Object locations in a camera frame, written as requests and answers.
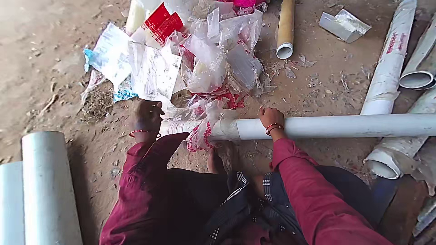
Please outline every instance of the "plastic scrap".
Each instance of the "plastic scrap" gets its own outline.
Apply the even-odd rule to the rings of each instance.
[[[285,73],[286,77],[288,78],[297,78],[297,76],[295,76],[294,72],[289,67],[285,67]]]
[[[320,26],[333,33],[346,43],[351,43],[371,29],[371,26],[363,23],[350,12],[342,9],[336,16],[323,13]]]
[[[113,103],[128,100],[134,97],[138,97],[138,94],[133,92],[130,85],[130,76],[128,76],[119,86],[118,89],[113,91]]]
[[[98,85],[104,83],[106,81],[106,77],[101,74],[101,72],[92,70],[91,77],[89,78],[88,86],[85,90],[80,94],[80,98],[82,100],[82,105],[85,103],[86,98],[88,97],[89,92],[94,90]]]
[[[227,62],[230,65],[229,77],[234,78],[229,79],[231,85],[239,91],[249,93],[262,71],[260,61],[247,54],[244,45],[240,43],[227,53]]]
[[[109,23],[97,41],[94,49],[84,50],[85,71],[89,66],[93,66],[101,72],[117,88],[129,75],[129,50],[128,42],[132,39],[116,27]]]
[[[208,137],[212,133],[212,128],[218,122],[225,103],[226,101],[214,100],[206,105],[207,117],[192,130],[187,140],[187,148],[190,152],[213,148],[213,145],[208,141]]]
[[[195,55],[193,71],[187,70],[182,76],[187,83],[186,89],[207,93],[221,87],[225,77],[224,52],[194,35],[185,41],[184,47]]]
[[[154,39],[163,47],[165,40],[174,31],[181,31],[183,22],[179,15],[174,12],[170,14],[162,3],[148,19],[144,21],[140,28],[138,28],[132,35],[132,39],[139,42],[146,40],[149,30]]]
[[[132,67],[131,86],[141,99],[171,99],[181,57],[168,50],[157,50],[142,44],[129,43],[129,61]]]

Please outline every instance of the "maroon shirt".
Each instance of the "maroon shirt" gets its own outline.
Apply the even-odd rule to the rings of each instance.
[[[153,188],[164,181],[168,161],[188,135],[164,136],[148,151],[144,143],[138,143],[127,152],[118,201],[103,227],[101,245],[156,244],[156,240],[162,237],[166,206],[154,206],[156,210],[153,210],[149,203],[153,198],[159,198]],[[294,141],[280,139],[274,143],[271,168],[282,176],[308,244],[391,244],[345,203],[342,194],[314,165],[318,164],[297,148]],[[264,232],[247,232],[252,229],[257,228],[242,229],[242,234],[252,234],[251,238],[244,235],[244,244],[260,244]]]

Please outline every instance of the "dirt ground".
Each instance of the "dirt ground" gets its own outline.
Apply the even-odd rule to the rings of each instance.
[[[287,78],[283,70],[272,80],[278,88],[259,99],[249,98],[238,109],[240,118],[255,118],[259,105],[276,107],[286,116],[338,116],[359,114],[370,81],[361,74],[361,65],[374,70],[386,32],[396,9],[395,0],[296,0],[295,51],[289,60],[302,53],[317,63],[294,71]],[[436,10],[434,0],[419,0],[419,18]],[[274,51],[275,29],[279,21],[279,1],[272,1],[264,14],[265,26],[256,56],[265,67],[278,61]],[[346,44],[318,26],[323,11],[335,15],[345,8],[372,29],[357,41]],[[89,75],[83,70],[82,49],[93,47],[108,21],[122,27],[122,12],[129,0],[15,0],[3,1],[0,20],[0,160],[21,159],[20,138],[39,130],[65,134],[84,244],[96,244],[99,232],[117,200],[119,171],[125,154],[133,145],[127,136],[129,116],[137,100],[117,102],[97,123],[83,123],[80,94]],[[319,74],[320,83],[308,87],[308,76]],[[347,76],[351,91],[340,82]],[[110,83],[103,85],[108,89]],[[53,96],[58,99],[41,112]],[[402,90],[395,113],[406,112],[420,95]],[[344,167],[369,183],[372,177],[362,160],[379,139],[304,139],[298,146],[322,165]],[[241,159],[250,174],[268,171],[272,142],[243,141]],[[205,151],[189,153],[182,144],[168,167],[207,172]]]

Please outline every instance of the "bracelet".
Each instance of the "bracelet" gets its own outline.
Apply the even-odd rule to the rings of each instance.
[[[268,127],[266,127],[266,129],[265,129],[265,133],[266,133],[266,135],[268,135],[268,136],[271,136],[271,130],[273,130],[273,129],[283,129],[283,126],[282,125],[280,125],[280,124],[277,124],[277,123],[273,123],[273,124],[271,124],[271,125],[269,125]]]
[[[140,132],[142,132],[142,133],[156,133],[156,132],[149,131],[149,130],[134,130],[134,131],[132,131],[132,132],[129,133],[129,136],[135,138],[135,136],[134,136],[133,134],[134,134],[134,133],[140,133]],[[159,137],[161,137],[161,136],[162,136],[162,135],[161,135],[160,133],[157,133],[156,138],[159,138]]]

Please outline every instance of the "pvc pipe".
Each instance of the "pvc pipe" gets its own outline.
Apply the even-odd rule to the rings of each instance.
[[[289,58],[294,52],[294,13],[294,0],[283,0],[276,49],[277,57],[282,60]]]
[[[0,245],[24,245],[22,162],[0,165]]]
[[[26,244],[81,245],[64,135],[37,132],[21,142]]]
[[[398,96],[398,83],[415,16],[416,0],[403,0],[391,22],[361,115],[390,114]]]
[[[436,14],[404,68],[400,85],[417,90],[436,86]]]
[[[163,122],[160,133],[191,132],[200,122]],[[226,125],[218,121],[209,139],[234,140],[236,134],[241,140],[271,139],[259,119],[238,119],[236,125]],[[436,136],[436,114],[293,117],[285,119],[285,132],[290,138]]]
[[[408,113],[435,113],[436,88],[425,92]],[[411,174],[416,166],[413,157],[426,142],[428,136],[384,138],[366,157],[365,162],[378,176],[396,179]]]

